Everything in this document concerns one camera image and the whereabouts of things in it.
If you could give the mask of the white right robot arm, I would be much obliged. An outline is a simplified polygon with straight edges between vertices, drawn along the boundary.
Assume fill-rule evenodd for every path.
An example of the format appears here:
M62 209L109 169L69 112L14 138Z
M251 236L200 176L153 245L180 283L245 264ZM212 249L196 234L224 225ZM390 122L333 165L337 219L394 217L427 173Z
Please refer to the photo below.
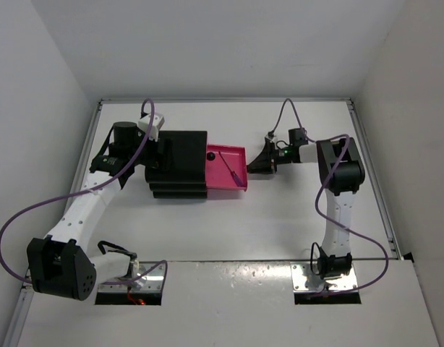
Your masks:
M322 244L312 247L319 252L310 261L313 275L322 279L349 274L352 265L348 228L354 198L365 180L365 170L353 137L347 134L326 140L312 141L303 128L289 130L289 143L276 144L274 133L269 132L260 154L247 165L251 174L274 174L279 165L314 163L318 167L321 187L325 194L326 219Z

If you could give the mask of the pink drawer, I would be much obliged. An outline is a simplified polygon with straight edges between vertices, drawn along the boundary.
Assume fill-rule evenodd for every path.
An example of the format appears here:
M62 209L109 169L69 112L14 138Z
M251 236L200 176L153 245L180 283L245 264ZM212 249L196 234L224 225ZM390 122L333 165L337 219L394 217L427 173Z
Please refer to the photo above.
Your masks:
M218 152L243 181L238 187ZM205 182L208 189L247 191L247 161L244 147L209 144L206 150Z

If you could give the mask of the purple handled screwdriver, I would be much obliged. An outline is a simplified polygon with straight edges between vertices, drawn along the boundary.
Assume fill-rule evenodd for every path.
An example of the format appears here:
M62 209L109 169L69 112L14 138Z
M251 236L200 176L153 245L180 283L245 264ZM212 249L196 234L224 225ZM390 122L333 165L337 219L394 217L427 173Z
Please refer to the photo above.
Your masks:
M221 151L218 152L219 156L221 157L222 161L224 162L225 166L229 170L229 173L231 174L232 179L234 180L235 184L238 187L243 187L243 181L239 178L239 176L236 174L236 172L230 167L224 156L222 155Z

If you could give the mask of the black drawer cabinet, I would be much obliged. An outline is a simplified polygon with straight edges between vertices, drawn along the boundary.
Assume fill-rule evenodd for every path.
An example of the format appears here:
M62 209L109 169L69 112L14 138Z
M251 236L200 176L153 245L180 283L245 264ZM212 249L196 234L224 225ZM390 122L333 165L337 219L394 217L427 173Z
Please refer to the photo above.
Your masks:
M202 199L208 197L205 182L206 131L167 130L159 133L172 139L169 171L145 167L145 180L156 199Z

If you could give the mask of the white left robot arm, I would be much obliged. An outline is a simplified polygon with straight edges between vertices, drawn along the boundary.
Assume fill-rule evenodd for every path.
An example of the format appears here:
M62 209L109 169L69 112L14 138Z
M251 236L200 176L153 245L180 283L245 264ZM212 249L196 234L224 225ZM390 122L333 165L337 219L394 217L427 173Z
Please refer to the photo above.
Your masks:
M133 286L143 278L134 252L111 246L89 257L86 251L101 216L135 167L163 164L158 133L164 122L162 115L147 115L136 123L113 124L91 162L83 191L44 238L27 246L34 291L84 301L98 284Z

